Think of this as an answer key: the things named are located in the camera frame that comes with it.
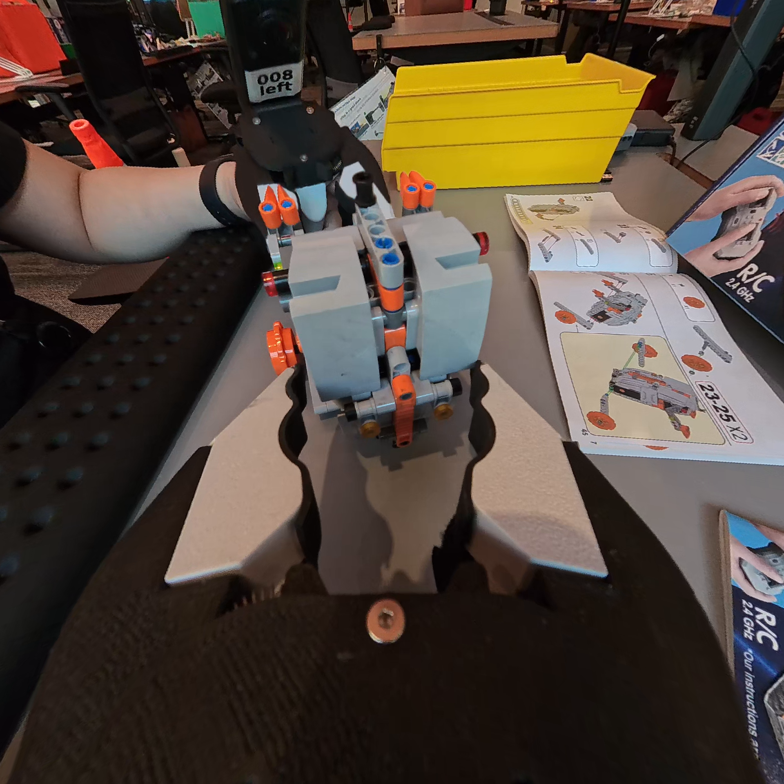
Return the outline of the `black monitor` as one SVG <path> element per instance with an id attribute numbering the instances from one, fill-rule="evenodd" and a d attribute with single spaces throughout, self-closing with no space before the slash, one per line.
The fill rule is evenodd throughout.
<path id="1" fill-rule="evenodd" d="M 746 2 L 684 122 L 683 138 L 712 140 L 737 120 L 782 25 L 782 1 Z"/>

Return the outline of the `blue cover booklet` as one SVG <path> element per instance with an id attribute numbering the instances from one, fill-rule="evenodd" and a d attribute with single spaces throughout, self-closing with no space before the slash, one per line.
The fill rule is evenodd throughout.
<path id="1" fill-rule="evenodd" d="M 783 782 L 783 533 L 721 511 L 728 660 L 766 782 Z"/>

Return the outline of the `grey power adapter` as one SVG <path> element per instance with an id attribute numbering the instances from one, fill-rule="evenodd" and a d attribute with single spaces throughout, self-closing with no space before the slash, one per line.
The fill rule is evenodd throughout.
<path id="1" fill-rule="evenodd" d="M 631 147 L 670 146 L 675 135 L 674 126 L 653 110 L 636 110 L 631 118 L 632 125 Z"/>

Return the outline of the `wooden table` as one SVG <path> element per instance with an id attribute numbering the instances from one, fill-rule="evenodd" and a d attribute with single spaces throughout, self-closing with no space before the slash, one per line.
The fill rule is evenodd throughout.
<path id="1" fill-rule="evenodd" d="M 485 16 L 477 11 L 427 16 L 396 16 L 383 31 L 361 31 L 354 35 L 356 52 L 376 48 L 381 37 L 385 50 L 437 45 L 486 42 L 522 42 L 555 38 L 559 26 L 548 20 L 507 11 L 504 15 Z"/>

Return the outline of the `black office chair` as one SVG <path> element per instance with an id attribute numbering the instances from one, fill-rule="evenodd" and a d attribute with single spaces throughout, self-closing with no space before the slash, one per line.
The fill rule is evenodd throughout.
<path id="1" fill-rule="evenodd" d="M 171 166 L 175 147 L 191 153 L 207 144 L 180 65 L 164 65 L 158 86 L 168 102 L 158 98 L 126 1 L 59 1 L 58 6 L 103 137 L 125 163 Z"/>

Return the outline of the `orange cone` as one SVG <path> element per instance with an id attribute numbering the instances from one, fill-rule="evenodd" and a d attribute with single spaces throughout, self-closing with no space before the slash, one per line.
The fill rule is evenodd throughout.
<path id="1" fill-rule="evenodd" d="M 95 169 L 116 168 L 125 165 L 120 156 L 86 119 L 70 121 L 69 129 L 80 142 Z"/>

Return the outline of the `person's left forearm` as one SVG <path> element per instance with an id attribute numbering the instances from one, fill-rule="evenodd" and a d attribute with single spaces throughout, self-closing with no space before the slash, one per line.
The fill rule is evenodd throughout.
<path id="1" fill-rule="evenodd" d="M 203 206 L 203 166 L 85 170 L 1 125 L 2 240 L 78 263 L 157 260 L 197 230 L 222 226 Z M 218 194 L 249 221 L 235 163 L 221 164 Z"/>

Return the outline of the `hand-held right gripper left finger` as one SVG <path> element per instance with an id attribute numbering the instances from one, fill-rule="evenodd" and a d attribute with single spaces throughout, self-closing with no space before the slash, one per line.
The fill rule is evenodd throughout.
<path id="1" fill-rule="evenodd" d="M 277 585 L 319 565 L 321 523 L 299 454 L 307 442 L 302 365 L 285 370 L 212 442 L 165 581 L 240 574 Z"/>

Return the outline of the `white instruction booklet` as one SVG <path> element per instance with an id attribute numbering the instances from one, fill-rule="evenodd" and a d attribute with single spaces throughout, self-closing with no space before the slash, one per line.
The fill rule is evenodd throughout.
<path id="1" fill-rule="evenodd" d="M 657 227 L 610 193 L 506 194 L 584 452 L 782 465 L 782 401 Z"/>

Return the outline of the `orange bag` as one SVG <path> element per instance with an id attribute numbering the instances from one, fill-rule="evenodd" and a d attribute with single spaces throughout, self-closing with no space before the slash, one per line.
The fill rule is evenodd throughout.
<path id="1" fill-rule="evenodd" d="M 1 56 L 34 74 L 59 71 L 64 59 L 42 11 L 32 2 L 1 2 Z"/>

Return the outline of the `black wristband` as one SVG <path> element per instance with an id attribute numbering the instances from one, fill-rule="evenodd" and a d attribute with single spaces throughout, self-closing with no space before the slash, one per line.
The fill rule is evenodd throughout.
<path id="1" fill-rule="evenodd" d="M 215 158 L 203 165 L 199 176 L 199 193 L 203 206 L 225 227 L 240 227 L 248 221 L 236 216 L 221 200 L 217 189 L 217 173 L 221 164 L 229 162 L 232 156 L 227 154 Z"/>

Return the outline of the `green storage crate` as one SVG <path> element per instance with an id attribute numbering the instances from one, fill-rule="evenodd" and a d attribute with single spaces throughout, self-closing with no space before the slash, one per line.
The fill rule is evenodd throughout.
<path id="1" fill-rule="evenodd" d="M 207 36 L 225 37 L 221 3 L 219 1 L 188 1 L 188 6 L 196 34 L 200 38 Z"/>

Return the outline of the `blue robot kit box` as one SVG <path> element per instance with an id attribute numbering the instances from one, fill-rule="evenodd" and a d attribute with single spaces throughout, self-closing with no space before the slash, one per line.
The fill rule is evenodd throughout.
<path id="1" fill-rule="evenodd" d="M 668 233 L 670 245 L 783 340 L 783 120 Z"/>

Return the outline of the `grey toy robot model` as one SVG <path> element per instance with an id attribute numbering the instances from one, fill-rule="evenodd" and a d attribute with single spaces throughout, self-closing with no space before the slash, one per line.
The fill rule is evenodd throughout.
<path id="1" fill-rule="evenodd" d="M 458 374 L 478 359 L 489 241 L 433 211 L 436 187 L 416 171 L 401 175 L 400 219 L 358 171 L 352 224 L 293 240 L 289 267 L 263 285 L 290 314 L 314 412 L 403 448 L 453 415 Z"/>

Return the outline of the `grey desk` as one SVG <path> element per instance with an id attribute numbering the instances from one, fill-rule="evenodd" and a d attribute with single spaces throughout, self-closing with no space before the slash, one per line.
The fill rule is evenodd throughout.
<path id="1" fill-rule="evenodd" d="M 543 318 L 521 240 L 503 209 L 505 192 L 569 194 L 611 191 L 622 207 L 663 230 L 705 191 L 654 148 L 615 155 L 609 184 L 440 190 L 436 203 L 473 231 L 486 231 L 491 248 L 492 299 L 481 350 L 488 363 L 561 438 L 568 427 L 546 345 Z M 191 409 L 165 463 L 140 502 L 142 514 L 187 459 L 208 445 L 275 379 L 263 333 L 281 316 L 277 299 L 259 291 L 245 311 L 221 362 Z M 430 549 L 454 513 L 463 470 L 472 456 L 470 407 L 430 426 L 405 456 L 375 441 L 363 447 L 333 419 L 304 413 L 308 466 L 321 513 L 322 579 L 336 593 L 380 593 L 435 588 Z M 593 464 L 667 548 L 688 579 L 714 630 L 724 635 L 717 541 L 719 510 L 782 526 L 782 468 L 697 463 L 657 458 L 590 456 Z"/>

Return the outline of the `orange wheel grey beam leg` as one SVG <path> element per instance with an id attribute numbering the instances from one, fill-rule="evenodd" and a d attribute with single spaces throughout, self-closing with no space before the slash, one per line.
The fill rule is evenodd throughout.
<path id="1" fill-rule="evenodd" d="M 302 354 L 299 338 L 292 328 L 287 328 L 280 321 L 275 321 L 267 331 L 267 348 L 271 365 L 277 376 L 288 368 L 295 366 Z"/>

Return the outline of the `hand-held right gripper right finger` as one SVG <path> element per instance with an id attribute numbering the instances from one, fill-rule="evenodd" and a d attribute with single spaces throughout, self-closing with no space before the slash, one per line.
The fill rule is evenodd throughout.
<path id="1" fill-rule="evenodd" d="M 474 457 L 456 513 L 433 550 L 436 581 L 476 560 L 490 581 L 528 581 L 537 566 L 608 574 L 558 433 L 489 365 L 470 371 Z"/>

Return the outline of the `printed paper leaflet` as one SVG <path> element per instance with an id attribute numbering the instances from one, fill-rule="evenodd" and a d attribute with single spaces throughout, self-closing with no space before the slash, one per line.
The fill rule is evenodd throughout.
<path id="1" fill-rule="evenodd" d="M 394 74 L 385 67 L 333 106 L 336 122 L 358 140 L 382 140 L 394 84 Z"/>

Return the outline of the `yellow plastic bin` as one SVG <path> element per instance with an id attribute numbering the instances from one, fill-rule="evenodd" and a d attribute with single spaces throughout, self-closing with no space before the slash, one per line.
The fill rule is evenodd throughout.
<path id="1" fill-rule="evenodd" d="M 653 78 L 590 53 L 401 67 L 382 167 L 441 190 L 598 183 Z"/>

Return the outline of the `dark perforated panel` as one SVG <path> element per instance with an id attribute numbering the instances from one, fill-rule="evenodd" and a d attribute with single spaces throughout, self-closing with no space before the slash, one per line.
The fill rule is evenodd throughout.
<path id="1" fill-rule="evenodd" d="M 194 233 L 2 429 L 2 749 L 270 267 L 255 228 Z"/>

